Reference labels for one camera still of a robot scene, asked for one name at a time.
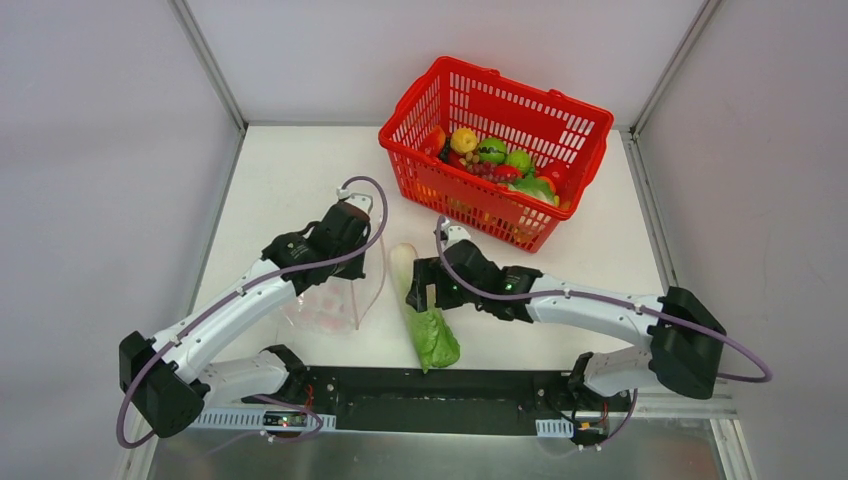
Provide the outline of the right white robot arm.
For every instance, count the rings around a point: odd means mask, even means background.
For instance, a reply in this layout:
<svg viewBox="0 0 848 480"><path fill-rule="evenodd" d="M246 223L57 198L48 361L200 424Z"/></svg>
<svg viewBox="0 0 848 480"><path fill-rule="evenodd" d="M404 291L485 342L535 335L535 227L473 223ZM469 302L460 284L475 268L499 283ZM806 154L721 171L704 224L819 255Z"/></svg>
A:
<svg viewBox="0 0 848 480"><path fill-rule="evenodd" d="M711 398L726 333L687 289L671 287L660 296L589 289L534 268L499 267L469 240L443 257L415 259L405 301L418 312L471 304L499 320L568 325L626 342L625 349L578 358L567 393L583 410L654 384L688 398Z"/></svg>

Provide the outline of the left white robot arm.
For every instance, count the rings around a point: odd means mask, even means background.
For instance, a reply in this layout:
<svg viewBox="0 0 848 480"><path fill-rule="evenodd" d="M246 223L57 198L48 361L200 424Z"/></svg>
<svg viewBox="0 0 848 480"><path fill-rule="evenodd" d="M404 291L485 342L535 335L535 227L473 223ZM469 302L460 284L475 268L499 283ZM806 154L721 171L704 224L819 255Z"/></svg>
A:
<svg viewBox="0 0 848 480"><path fill-rule="evenodd" d="M300 360L286 347L266 347L241 360L217 355L275 308L298 299L330 278L364 278L373 199L353 194L331 205L304 229L278 235L228 290L196 312L150 338L139 332L119 345L119 385L124 393L116 432L135 408L160 438L190 426L206 409L255 395L281 404L297 402L305 378Z"/></svg>

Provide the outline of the clear zip top bag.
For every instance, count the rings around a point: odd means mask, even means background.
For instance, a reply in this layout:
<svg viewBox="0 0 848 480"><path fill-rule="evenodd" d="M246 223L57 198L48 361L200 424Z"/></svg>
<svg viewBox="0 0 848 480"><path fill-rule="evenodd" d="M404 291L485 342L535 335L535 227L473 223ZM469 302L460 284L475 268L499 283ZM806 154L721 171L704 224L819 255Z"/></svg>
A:
<svg viewBox="0 0 848 480"><path fill-rule="evenodd" d="M313 333L343 335L360 329L387 280L386 247L380 238L364 255L364 279L331 277L274 311L275 318Z"/></svg>

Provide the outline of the napa cabbage toy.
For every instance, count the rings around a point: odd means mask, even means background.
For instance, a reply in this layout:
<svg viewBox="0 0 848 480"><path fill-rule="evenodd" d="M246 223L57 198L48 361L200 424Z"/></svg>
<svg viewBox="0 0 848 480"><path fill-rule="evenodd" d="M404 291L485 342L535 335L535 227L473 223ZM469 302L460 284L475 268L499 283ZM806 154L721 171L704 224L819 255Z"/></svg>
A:
<svg viewBox="0 0 848 480"><path fill-rule="evenodd" d="M413 245L400 243L388 254L389 274L395 297L404 318L413 349L424 373L431 369L447 368L461 356L460 344L440 309L428 306L417 312L406 303L413 279L414 261L418 254Z"/></svg>

